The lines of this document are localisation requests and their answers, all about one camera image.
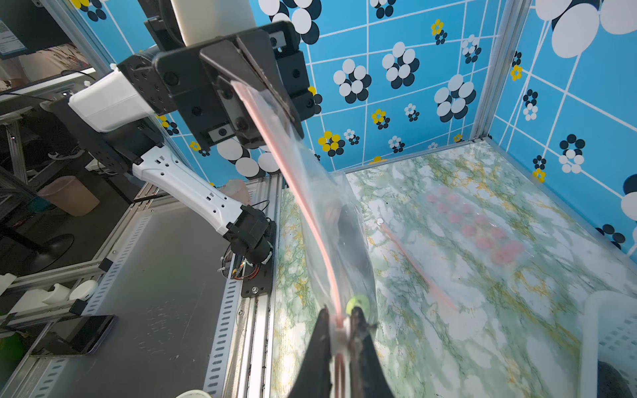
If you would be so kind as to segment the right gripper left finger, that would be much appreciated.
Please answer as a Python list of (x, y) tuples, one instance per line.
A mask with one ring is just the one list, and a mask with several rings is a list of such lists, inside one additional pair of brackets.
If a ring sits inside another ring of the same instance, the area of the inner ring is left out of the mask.
[(331, 359), (329, 312), (327, 308), (322, 308), (318, 313), (309, 346), (288, 398), (330, 397)]

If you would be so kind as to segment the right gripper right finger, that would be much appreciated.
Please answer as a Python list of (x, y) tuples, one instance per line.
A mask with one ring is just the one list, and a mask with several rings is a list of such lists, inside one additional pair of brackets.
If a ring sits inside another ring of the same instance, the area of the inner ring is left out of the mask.
[(393, 397), (373, 345), (372, 331), (376, 326), (367, 322), (359, 307), (353, 308), (350, 325), (348, 353), (351, 397)]

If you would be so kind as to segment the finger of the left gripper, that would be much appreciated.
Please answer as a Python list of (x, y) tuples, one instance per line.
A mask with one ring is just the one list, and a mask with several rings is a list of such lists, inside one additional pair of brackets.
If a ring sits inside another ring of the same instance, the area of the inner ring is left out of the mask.
[(205, 46), (199, 57), (228, 116), (229, 128), (238, 139), (261, 139), (262, 135), (232, 87), (235, 81), (271, 95), (297, 137), (305, 137), (301, 127), (305, 117), (302, 51), (292, 45), (266, 49), (259, 38), (239, 38)]

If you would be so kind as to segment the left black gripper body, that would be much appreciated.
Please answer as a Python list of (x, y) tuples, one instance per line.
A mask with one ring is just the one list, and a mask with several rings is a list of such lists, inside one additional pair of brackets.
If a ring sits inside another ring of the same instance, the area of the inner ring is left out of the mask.
[(161, 52), (153, 68), (203, 149), (232, 138), (246, 149), (265, 143), (235, 81), (271, 96), (298, 132), (315, 113), (300, 35), (290, 22)]

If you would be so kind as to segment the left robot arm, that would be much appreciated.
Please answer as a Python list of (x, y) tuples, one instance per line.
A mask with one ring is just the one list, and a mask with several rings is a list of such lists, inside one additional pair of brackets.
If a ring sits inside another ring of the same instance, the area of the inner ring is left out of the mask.
[(178, 113), (203, 151), (221, 144), (241, 150), (264, 144), (232, 87), (265, 92), (298, 136), (315, 112), (300, 35), (279, 21), (191, 46), (153, 46), (128, 57), (91, 86), (51, 103), (80, 145), (117, 173), (154, 184), (204, 218), (252, 265), (272, 257), (275, 223), (261, 210), (228, 197), (184, 165), (170, 148)]

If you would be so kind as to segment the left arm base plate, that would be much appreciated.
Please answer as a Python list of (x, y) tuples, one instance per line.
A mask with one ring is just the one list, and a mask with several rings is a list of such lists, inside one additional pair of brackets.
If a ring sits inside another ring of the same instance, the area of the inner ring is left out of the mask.
[(237, 255), (229, 245), (221, 257), (218, 272), (230, 282), (239, 282), (242, 298), (255, 298), (260, 295), (269, 295), (273, 289), (275, 276), (275, 238), (268, 237), (270, 255), (267, 262), (253, 265), (244, 256)]

